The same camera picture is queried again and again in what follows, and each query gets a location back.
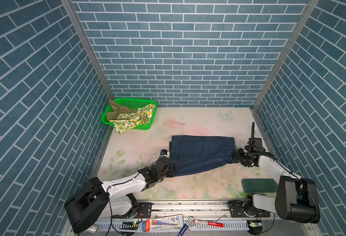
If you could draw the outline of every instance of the packaging box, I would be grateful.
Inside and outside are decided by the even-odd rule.
[[[182,215],[166,216],[162,218],[144,220],[142,222],[142,229],[144,233],[182,226],[184,226]]]

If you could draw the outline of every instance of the green plastic basket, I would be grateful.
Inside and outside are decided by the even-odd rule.
[[[120,105],[128,106],[131,109],[138,109],[141,107],[145,107],[148,104],[154,104],[156,106],[156,108],[155,108],[155,112],[152,115],[151,122],[149,122],[147,125],[138,125],[134,129],[135,130],[148,130],[151,127],[152,122],[155,119],[156,110],[157,110],[157,103],[155,101],[146,100],[146,99],[137,99],[137,98],[122,98],[122,97],[116,98],[116,99],[114,99],[114,101]],[[106,119],[106,113],[109,111],[113,111],[113,108],[111,107],[110,104],[109,104],[109,106],[106,107],[105,112],[102,114],[101,120],[104,124],[107,124],[107,125],[110,125],[111,127],[114,127],[114,123],[109,122]]]

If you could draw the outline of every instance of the black motor joint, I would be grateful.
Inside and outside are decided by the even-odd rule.
[[[161,153],[164,151],[164,156],[160,156],[156,163],[150,167],[145,167],[139,170],[146,181],[146,186],[143,190],[152,188],[157,182],[162,181],[165,177],[173,177],[173,166],[170,158],[166,157],[167,150],[161,150]]]

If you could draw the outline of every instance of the floral pattern surface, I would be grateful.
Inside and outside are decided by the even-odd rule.
[[[253,121],[248,108],[159,108],[149,130],[129,130],[110,137],[98,177],[102,181],[115,180],[152,164],[161,149],[168,149],[172,135],[234,137],[236,148],[244,148]],[[257,126],[255,137],[261,137]],[[241,185],[245,178],[271,177],[259,167],[226,164],[198,174],[165,178],[154,187],[134,195],[137,199],[245,197]]]

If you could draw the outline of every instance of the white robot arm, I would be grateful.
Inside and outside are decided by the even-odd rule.
[[[139,203],[132,193],[151,188],[165,177],[173,177],[167,153],[167,150],[161,150],[155,163],[131,176],[104,182],[95,177],[86,182],[64,204],[73,231],[81,233],[97,219],[111,215],[134,216]]]
[[[257,215],[265,210],[285,220],[314,224],[319,222],[316,183],[293,173],[279,163],[273,154],[266,152],[262,147],[262,139],[254,138],[254,122],[248,145],[245,150],[237,150],[236,158],[246,167],[265,170],[278,184],[276,197],[253,193],[245,197],[244,210],[248,215]]]

